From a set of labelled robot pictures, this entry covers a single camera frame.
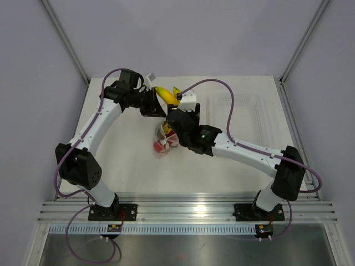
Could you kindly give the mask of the clear zip top bag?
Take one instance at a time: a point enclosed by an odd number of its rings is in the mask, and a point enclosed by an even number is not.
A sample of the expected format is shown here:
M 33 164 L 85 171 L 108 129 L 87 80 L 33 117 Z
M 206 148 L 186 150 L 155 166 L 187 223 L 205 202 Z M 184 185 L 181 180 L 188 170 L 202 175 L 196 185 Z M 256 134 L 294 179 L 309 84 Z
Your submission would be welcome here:
M 158 122 L 154 130 L 153 150 L 161 158 L 179 146 L 179 138 L 165 119 Z

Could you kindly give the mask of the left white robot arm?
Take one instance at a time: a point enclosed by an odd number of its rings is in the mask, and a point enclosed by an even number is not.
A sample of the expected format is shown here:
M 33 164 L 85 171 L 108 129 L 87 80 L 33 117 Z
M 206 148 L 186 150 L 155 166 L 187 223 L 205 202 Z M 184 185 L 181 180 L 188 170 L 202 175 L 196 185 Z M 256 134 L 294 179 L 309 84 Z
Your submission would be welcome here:
M 67 144 L 55 148 L 57 168 L 53 183 L 57 195 L 63 194 L 58 178 L 66 180 L 84 192 L 93 202 L 90 214 L 100 220 L 115 220 L 120 213 L 119 197 L 102 180 L 102 168 L 95 159 L 97 150 L 113 122 L 128 108 L 139 109 L 143 117 L 165 117 L 166 114 L 151 86 L 154 74 L 143 76 L 131 69 L 118 68 L 118 80 L 101 85 L 99 102 L 84 127 Z

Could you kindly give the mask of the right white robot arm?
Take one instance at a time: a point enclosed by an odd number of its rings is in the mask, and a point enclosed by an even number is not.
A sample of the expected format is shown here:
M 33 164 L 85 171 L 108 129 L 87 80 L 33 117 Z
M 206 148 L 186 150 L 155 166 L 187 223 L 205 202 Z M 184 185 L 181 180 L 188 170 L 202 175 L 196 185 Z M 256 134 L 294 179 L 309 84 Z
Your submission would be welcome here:
M 273 179 L 254 198 L 251 212 L 255 218 L 265 219 L 283 200 L 298 198 L 305 169 L 295 147 L 269 149 L 234 139 L 219 128 L 201 125 L 196 112 L 182 111 L 172 105 L 168 107 L 166 120 L 177 134 L 180 145 L 190 151 L 235 160 Z

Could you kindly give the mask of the red fruit bunch with leaves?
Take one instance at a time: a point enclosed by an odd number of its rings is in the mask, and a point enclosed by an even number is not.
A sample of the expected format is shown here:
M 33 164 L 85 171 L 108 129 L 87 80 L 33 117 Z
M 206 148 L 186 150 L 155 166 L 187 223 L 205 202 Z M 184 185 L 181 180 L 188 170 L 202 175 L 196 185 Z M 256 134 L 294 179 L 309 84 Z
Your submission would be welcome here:
M 157 154 L 166 154 L 170 149 L 174 149 L 178 146 L 179 139 L 177 134 L 170 136 L 157 135 L 153 142 L 153 149 Z

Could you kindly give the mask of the yellow banana bunch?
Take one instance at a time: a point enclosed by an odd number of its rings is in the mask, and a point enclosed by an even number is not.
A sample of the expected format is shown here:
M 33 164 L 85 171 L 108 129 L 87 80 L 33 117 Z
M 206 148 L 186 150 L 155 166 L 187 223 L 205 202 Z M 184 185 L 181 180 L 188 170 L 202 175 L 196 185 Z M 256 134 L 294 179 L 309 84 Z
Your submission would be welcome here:
M 179 90 L 177 87 L 173 87 L 172 93 L 161 86 L 156 86 L 155 91 L 156 91 L 156 94 L 163 99 L 166 106 L 168 106 L 168 105 L 178 106 L 179 105 L 180 100 L 178 99 L 178 94 L 181 93 L 181 90 Z M 167 122 L 163 123 L 163 130 L 164 130 L 164 134 L 166 136 L 170 136 L 173 134 L 173 130 L 171 129 L 171 127 L 168 125 Z

